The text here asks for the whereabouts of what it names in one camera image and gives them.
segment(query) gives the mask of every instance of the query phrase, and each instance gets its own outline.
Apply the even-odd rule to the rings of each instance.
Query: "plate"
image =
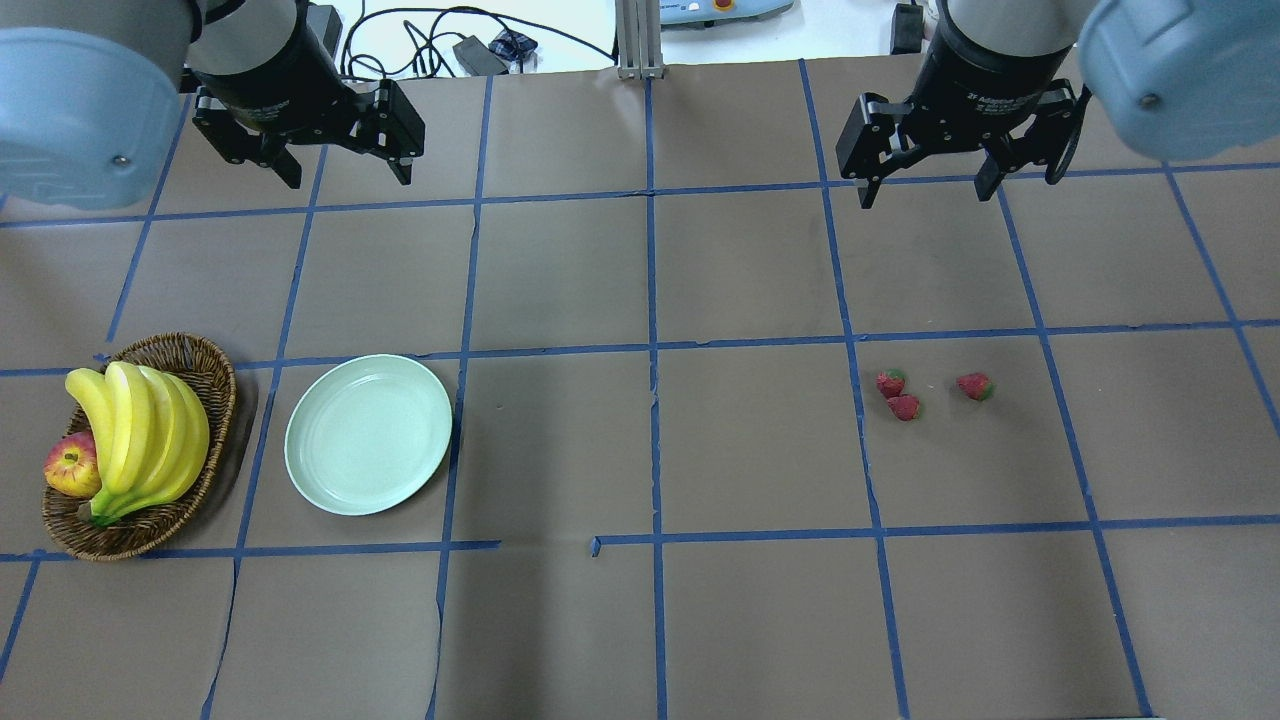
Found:
[[[316,507],[369,515],[426,484],[452,430],[449,395],[431,370],[401,355],[366,355],[302,395],[284,430],[284,466]]]

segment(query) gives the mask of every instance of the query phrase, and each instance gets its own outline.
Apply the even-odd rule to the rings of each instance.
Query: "red apple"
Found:
[[[60,493],[72,497],[93,497],[102,488],[97,474],[97,446],[93,433],[83,430],[67,436],[45,459],[45,480]]]

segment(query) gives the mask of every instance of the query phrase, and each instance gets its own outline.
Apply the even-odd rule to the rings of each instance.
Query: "strawberry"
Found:
[[[890,397],[886,402],[888,402],[888,409],[893,411],[893,416],[904,423],[920,416],[920,398],[914,395]]]
[[[902,370],[882,370],[876,375],[876,389],[881,391],[884,400],[902,395],[904,388],[906,388],[906,375]]]
[[[987,400],[996,392],[996,383],[991,382],[991,378],[986,373],[970,373],[959,377],[956,378],[956,384],[960,386],[961,392],[978,402]]]

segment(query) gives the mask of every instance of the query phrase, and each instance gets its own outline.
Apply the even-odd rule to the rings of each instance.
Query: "wicker basket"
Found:
[[[209,415],[209,456],[205,466],[182,497],[156,505],[99,528],[77,518],[83,498],[45,488],[41,515],[45,529],[58,544],[81,560],[123,560],[143,553],[178,532],[195,515],[209,493],[223,456],[236,410],[236,373],[227,355],[212,342],[187,333],[166,333],[134,342],[111,360],[124,360],[173,373],[196,391]],[[76,407],[67,434],[88,429],[84,410]]]

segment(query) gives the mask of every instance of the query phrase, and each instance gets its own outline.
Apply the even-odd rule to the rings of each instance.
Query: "banana bunch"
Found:
[[[95,525],[173,502],[196,482],[209,454],[209,418],[187,383],[152,368],[111,363],[67,375],[88,416],[102,489],[88,502]]]

